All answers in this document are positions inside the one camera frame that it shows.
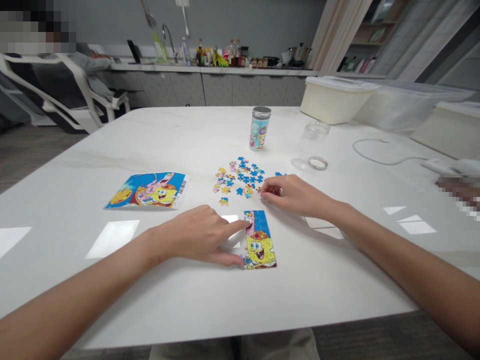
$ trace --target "faucet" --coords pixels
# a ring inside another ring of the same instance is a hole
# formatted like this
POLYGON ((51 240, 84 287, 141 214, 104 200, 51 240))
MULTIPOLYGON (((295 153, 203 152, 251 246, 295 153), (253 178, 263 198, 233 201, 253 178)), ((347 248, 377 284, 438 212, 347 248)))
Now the faucet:
POLYGON ((168 31, 168 37, 170 38, 170 45, 171 45, 171 50, 173 51, 173 58, 175 59, 175 64, 178 64, 179 61, 177 59, 177 56, 179 55, 179 53, 175 52, 174 43, 172 41, 172 35, 170 34, 170 29, 165 23, 161 25, 161 32, 163 33, 163 39, 167 40, 167 35, 165 34, 165 28, 168 31))

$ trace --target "spongebob puzzle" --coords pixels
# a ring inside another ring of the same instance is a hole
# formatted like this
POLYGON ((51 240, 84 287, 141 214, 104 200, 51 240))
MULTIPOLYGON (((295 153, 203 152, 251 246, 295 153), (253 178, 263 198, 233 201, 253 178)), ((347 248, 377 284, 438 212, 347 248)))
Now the spongebob puzzle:
POLYGON ((105 209, 137 206, 179 209, 189 180, 188 175, 179 172, 132 175, 108 202, 105 209))
POLYGON ((246 243, 248 254, 243 258, 245 269, 275 268, 274 246, 270 236, 270 229, 263 210, 243 212, 245 220, 250 223, 246 228, 246 243))

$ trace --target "storage bin lid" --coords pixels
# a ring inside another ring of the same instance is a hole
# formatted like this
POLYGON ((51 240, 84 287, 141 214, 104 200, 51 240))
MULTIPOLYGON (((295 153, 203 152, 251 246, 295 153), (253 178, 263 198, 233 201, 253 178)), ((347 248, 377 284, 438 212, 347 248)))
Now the storage bin lid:
POLYGON ((435 105, 436 108, 450 110, 454 113, 468 115, 480 119, 480 102, 464 101, 464 102, 446 102, 440 101, 435 105))
POLYGON ((374 83, 349 80, 349 79, 336 77, 336 76, 323 76, 323 77, 308 76, 305 82, 308 84, 320 85, 326 88, 354 92, 354 93, 372 92, 377 90, 380 87, 380 85, 377 85, 374 83))
POLYGON ((369 84, 378 84, 385 88, 393 88, 394 91, 407 93, 419 97, 435 97, 445 100, 454 100, 452 98, 463 100, 472 96, 475 92, 462 88, 449 87, 443 85, 430 85, 418 82, 402 82, 389 79, 366 79, 363 80, 369 84))

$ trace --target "white cable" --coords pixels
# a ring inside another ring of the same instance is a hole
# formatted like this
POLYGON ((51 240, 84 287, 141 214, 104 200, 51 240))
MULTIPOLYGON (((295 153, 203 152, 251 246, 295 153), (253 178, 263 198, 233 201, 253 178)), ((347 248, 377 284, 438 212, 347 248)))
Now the white cable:
POLYGON ((357 143, 360 143, 360 142, 363 142, 363 141, 374 141, 374 142, 378 142, 378 143, 389 143, 390 141, 388 140, 383 140, 383 139, 376 139, 376 138, 368 138, 368 139, 361 139, 361 140, 357 140, 355 141, 351 147, 353 148, 353 150, 355 150, 355 152, 360 155, 361 157, 365 158, 365 159, 368 159, 370 161, 373 161, 374 163, 377 163, 377 164, 382 164, 382 165, 398 165, 398 164, 401 164, 407 160, 411 160, 411 159, 420 159, 420 160, 428 160, 428 158, 426 157, 416 157, 416 156, 412 156, 412 157, 406 157, 402 160, 399 160, 397 162, 391 162, 391 163, 388 163, 388 162, 381 162, 381 161, 378 161, 378 160, 375 160, 375 159, 372 159, 371 157, 368 157, 368 156, 365 156, 363 155, 362 153, 360 153, 360 151, 357 150, 357 148, 355 147, 355 145, 357 143))

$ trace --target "gray cabinet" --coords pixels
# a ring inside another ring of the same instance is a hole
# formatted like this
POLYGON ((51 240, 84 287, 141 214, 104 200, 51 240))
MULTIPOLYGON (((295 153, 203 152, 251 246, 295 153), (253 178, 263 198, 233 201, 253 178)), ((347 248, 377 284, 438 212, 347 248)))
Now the gray cabinet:
POLYGON ((129 91, 128 103, 131 108, 148 108, 150 107, 149 98, 145 91, 129 91))
POLYGON ((236 75, 202 74, 207 106, 232 106, 232 81, 236 75))
POLYGON ((97 76, 109 88, 127 91, 143 90, 138 71, 102 71, 97 76))
POLYGON ((137 76, 151 107, 179 105, 168 72, 138 71, 137 76))
POLYGON ((290 76, 283 106, 300 106, 302 104, 306 88, 305 79, 304 76, 290 76))
POLYGON ((198 72, 169 73, 178 106, 205 106, 202 75, 198 72))
POLYGON ((233 77, 233 106, 258 106, 261 76, 235 75, 233 77))
POLYGON ((289 80, 289 76, 262 76, 258 104, 283 106, 289 80))

